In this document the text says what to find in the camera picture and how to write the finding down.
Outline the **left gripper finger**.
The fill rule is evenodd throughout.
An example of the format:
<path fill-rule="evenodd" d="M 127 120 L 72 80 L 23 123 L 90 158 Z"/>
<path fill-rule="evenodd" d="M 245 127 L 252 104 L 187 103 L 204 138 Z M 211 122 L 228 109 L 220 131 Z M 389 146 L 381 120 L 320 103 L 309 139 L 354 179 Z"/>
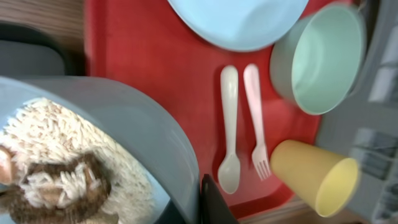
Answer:
<path fill-rule="evenodd" d="M 239 224 L 209 174 L 201 181 L 200 207 L 202 224 Z"/>

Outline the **mint green bowl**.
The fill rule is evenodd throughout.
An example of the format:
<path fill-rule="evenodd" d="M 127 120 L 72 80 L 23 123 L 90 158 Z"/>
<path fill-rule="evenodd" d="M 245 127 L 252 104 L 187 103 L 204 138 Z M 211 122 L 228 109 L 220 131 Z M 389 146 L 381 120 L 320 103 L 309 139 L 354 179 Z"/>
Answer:
<path fill-rule="evenodd" d="M 347 96 L 366 51 L 364 19 L 353 6 L 329 4 L 299 20 L 272 49 L 275 91 L 307 114 L 325 114 Z"/>

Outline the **rice and food scraps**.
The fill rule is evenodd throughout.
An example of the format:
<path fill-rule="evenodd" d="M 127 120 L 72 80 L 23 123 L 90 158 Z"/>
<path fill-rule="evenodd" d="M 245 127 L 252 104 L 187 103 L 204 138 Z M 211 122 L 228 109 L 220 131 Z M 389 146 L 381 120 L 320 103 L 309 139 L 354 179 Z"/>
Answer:
<path fill-rule="evenodd" d="M 1 128 L 1 213 L 15 223 L 145 223 L 146 170 L 112 137 L 46 98 Z"/>

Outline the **yellow plastic cup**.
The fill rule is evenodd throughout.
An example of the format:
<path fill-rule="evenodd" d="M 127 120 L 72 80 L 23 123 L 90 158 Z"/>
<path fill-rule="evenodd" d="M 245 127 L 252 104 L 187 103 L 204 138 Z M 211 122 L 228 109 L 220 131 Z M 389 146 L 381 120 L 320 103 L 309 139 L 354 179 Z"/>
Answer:
<path fill-rule="evenodd" d="M 361 176 L 356 159 L 294 140 L 273 150 L 271 169 L 321 217 L 332 217 L 345 207 Z"/>

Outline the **light blue small bowl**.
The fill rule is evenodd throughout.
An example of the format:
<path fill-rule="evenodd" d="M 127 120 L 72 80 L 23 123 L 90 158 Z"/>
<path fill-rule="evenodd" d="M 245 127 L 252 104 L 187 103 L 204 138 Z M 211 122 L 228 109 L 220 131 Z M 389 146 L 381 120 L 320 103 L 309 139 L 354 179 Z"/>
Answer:
<path fill-rule="evenodd" d="M 168 193 L 186 223 L 200 223 L 200 171 L 187 135 L 156 101 L 96 77 L 1 77 L 1 120 L 46 97 L 90 121 L 132 154 Z"/>

